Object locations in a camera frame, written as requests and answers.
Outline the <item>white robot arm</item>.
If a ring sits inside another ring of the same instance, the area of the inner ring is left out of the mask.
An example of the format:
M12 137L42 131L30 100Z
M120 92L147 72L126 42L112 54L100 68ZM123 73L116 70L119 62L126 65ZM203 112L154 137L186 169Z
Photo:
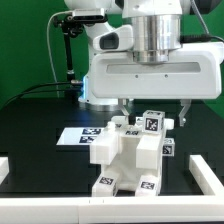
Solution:
M224 43L208 34L181 36L194 0L64 0L88 36L89 70L79 102L95 110L127 99L178 99L185 122L193 99L222 91Z

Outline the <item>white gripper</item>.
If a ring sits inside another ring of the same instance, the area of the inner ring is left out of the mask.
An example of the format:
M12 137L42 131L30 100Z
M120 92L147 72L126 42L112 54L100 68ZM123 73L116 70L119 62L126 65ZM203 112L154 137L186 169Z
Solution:
M221 94L224 43L184 44L159 64L139 64L129 52L103 53L91 64L90 89L98 98L118 100L118 107L129 125L136 116L129 107L132 99L181 99L179 125L186 123L190 99L214 99Z

